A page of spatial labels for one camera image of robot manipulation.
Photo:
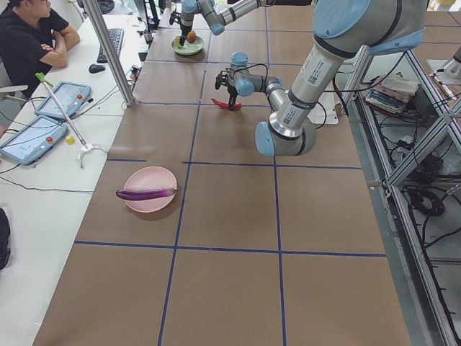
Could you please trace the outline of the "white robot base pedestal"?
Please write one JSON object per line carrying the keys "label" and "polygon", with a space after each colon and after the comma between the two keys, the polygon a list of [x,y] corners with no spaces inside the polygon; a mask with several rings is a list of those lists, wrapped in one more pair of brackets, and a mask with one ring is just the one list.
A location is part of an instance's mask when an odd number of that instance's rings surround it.
{"label": "white robot base pedestal", "polygon": [[339,119],[334,106],[335,102],[319,102],[309,113],[309,120],[316,125],[338,125]]}

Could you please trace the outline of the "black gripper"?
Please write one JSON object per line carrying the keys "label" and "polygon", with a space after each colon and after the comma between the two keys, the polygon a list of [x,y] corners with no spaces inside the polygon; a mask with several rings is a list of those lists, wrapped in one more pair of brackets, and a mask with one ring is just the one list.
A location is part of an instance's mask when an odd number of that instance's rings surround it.
{"label": "black gripper", "polygon": [[187,40],[186,37],[192,31],[192,27],[188,25],[181,25],[181,30],[182,30],[182,35],[179,38],[179,45],[183,47]]}
{"label": "black gripper", "polygon": [[236,100],[237,100],[238,92],[237,92],[236,88],[234,86],[232,86],[232,85],[229,85],[227,87],[227,90],[228,90],[228,93],[229,93],[228,109],[231,110],[231,111],[234,111],[235,106],[236,106]]}

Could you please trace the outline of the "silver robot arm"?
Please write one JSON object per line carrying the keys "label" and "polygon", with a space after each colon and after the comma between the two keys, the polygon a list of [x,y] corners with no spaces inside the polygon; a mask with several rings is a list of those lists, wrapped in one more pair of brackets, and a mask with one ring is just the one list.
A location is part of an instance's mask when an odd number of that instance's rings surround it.
{"label": "silver robot arm", "polygon": [[224,32],[226,25],[259,7],[272,6],[274,3],[275,1],[243,0],[231,4],[221,12],[216,12],[214,1],[183,1],[179,15],[179,26],[182,31],[179,36],[179,45],[183,46],[187,40],[196,15],[203,17],[212,34],[220,35]]}
{"label": "silver robot arm", "polygon": [[308,119],[346,59],[366,45],[373,56],[410,50],[424,37],[427,1],[319,1],[313,16],[314,45],[292,86],[277,78],[246,71],[248,57],[235,52],[230,83],[237,94],[263,92],[274,109],[255,131],[263,156],[299,156],[315,145],[315,126]]}

